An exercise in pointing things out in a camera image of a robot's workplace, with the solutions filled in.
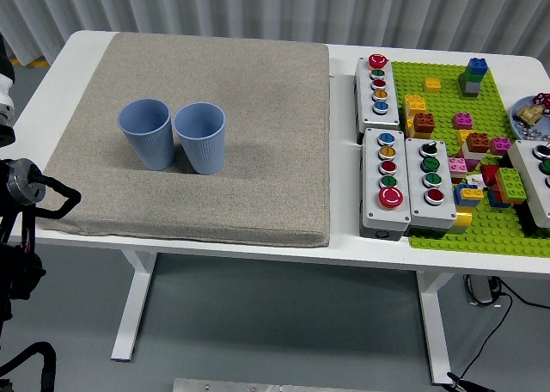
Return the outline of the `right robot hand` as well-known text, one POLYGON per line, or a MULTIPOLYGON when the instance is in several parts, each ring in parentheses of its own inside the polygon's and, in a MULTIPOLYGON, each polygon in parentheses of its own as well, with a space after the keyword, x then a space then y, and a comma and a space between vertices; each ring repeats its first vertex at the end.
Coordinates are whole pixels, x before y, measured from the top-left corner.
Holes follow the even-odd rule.
POLYGON ((448 372, 447 376, 452 380, 452 384, 443 384, 442 387, 449 392, 495 392, 494 389, 483 385, 459 378, 456 374, 448 372))

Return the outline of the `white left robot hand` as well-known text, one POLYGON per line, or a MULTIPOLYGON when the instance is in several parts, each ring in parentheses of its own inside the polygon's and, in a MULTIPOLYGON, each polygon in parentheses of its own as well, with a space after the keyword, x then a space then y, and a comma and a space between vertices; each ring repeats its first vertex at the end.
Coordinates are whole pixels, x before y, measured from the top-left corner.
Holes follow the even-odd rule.
POLYGON ((3 36, 0 36, 0 74, 1 74, 1 103, 3 105, 14 107, 14 102, 9 95, 9 90, 15 83, 14 66, 9 60, 4 44, 3 36))

